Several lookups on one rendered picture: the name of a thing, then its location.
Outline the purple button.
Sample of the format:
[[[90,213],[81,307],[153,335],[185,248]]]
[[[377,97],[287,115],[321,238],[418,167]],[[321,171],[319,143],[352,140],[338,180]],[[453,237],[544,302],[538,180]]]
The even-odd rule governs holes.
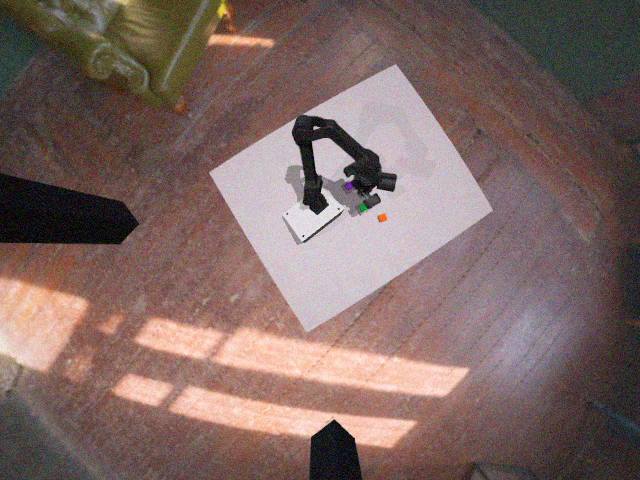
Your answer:
[[[351,184],[351,180],[349,180],[348,182],[344,183],[341,187],[344,189],[344,191],[346,192],[346,194],[348,194],[351,191],[354,191],[356,189],[354,189],[354,187]]]

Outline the green button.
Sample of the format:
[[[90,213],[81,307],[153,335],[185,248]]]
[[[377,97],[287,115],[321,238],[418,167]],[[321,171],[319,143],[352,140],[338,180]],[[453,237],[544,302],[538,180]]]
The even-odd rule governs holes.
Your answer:
[[[360,215],[366,213],[367,211],[369,211],[370,209],[367,209],[366,205],[364,204],[364,202],[361,202],[360,204],[358,204],[357,206],[355,206],[357,211],[359,212]]]

